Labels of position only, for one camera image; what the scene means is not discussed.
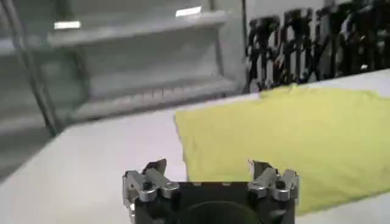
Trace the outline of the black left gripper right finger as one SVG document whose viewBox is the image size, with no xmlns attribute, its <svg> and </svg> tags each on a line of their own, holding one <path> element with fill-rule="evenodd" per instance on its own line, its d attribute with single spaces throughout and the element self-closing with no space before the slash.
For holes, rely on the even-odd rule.
<svg viewBox="0 0 390 224">
<path fill-rule="evenodd" d="M 299 201 L 300 176 L 292 169 L 280 173 L 267 162 L 248 159 L 252 181 L 248 182 L 249 192 L 258 199 L 272 197 L 276 201 Z"/>
</svg>

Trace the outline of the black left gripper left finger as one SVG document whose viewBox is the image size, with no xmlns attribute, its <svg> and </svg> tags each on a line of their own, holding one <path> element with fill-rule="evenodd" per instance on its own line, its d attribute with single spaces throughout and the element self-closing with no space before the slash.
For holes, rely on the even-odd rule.
<svg viewBox="0 0 390 224">
<path fill-rule="evenodd" d="M 180 191 L 178 182 L 165 177 L 166 158 L 147 163 L 141 171 L 128 170 L 122 176 L 122 200 L 126 208 L 131 208 L 136 200 L 152 202 L 159 195 L 172 199 Z"/>
</svg>

